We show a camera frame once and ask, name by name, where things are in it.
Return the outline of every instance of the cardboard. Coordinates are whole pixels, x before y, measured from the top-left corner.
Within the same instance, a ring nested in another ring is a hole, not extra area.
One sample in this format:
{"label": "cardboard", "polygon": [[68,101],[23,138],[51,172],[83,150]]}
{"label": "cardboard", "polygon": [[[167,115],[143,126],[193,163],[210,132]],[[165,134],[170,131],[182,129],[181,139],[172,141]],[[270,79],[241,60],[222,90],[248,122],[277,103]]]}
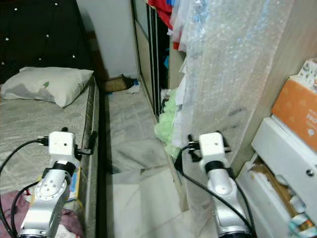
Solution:
{"label": "cardboard", "polygon": [[[288,187],[285,185],[280,184],[276,178],[275,175],[269,170],[269,168],[265,164],[259,164],[252,167],[252,170],[257,173],[262,173],[266,176],[267,181],[272,185],[280,199],[282,200],[286,210],[290,214],[291,217],[295,217],[298,215],[296,210],[294,209],[293,205],[290,203],[290,200],[292,198],[292,195],[288,191]],[[299,229],[301,231],[304,231],[306,229],[309,229],[310,227],[313,227],[314,224],[311,222],[311,220],[308,220],[304,223],[302,223],[299,226]]]}
{"label": "cardboard", "polygon": [[291,76],[272,113],[317,151],[317,90],[300,76]]}

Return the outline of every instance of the green cloth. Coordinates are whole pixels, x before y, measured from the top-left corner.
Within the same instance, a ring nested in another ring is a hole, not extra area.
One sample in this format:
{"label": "green cloth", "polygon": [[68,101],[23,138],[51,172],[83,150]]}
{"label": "green cloth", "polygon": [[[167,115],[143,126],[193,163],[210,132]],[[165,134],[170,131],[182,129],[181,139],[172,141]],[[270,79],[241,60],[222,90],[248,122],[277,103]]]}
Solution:
{"label": "green cloth", "polygon": [[173,158],[176,158],[180,148],[172,145],[172,137],[174,130],[174,117],[176,114],[176,89],[170,91],[169,100],[165,103],[164,113],[159,116],[159,123],[154,126],[154,132],[157,137],[163,141],[165,151]]}

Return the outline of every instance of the white wall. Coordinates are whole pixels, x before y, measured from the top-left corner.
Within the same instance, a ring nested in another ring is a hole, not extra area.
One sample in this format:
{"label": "white wall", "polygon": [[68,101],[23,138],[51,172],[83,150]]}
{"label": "white wall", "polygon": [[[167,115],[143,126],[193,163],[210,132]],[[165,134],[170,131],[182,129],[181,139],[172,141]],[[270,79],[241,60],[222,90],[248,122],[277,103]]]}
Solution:
{"label": "white wall", "polygon": [[130,4],[127,0],[77,0],[87,31],[94,30],[110,77],[137,75]]}

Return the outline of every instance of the pillow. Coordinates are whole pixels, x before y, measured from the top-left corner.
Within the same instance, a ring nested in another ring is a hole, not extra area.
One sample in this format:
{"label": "pillow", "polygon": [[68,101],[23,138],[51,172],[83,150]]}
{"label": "pillow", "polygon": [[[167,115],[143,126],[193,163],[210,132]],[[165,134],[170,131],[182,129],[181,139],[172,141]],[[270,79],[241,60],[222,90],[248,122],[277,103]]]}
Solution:
{"label": "pillow", "polygon": [[2,85],[1,96],[45,100],[63,108],[81,93],[92,74],[86,69],[25,67]]}

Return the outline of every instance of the cardboard box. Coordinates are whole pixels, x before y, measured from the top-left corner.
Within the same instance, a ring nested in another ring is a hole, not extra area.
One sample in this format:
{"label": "cardboard box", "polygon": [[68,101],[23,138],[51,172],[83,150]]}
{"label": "cardboard box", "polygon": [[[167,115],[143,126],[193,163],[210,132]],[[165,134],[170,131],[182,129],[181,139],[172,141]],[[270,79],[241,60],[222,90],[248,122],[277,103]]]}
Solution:
{"label": "cardboard box", "polygon": [[306,78],[296,75],[286,81],[272,113],[317,151],[317,90]]}

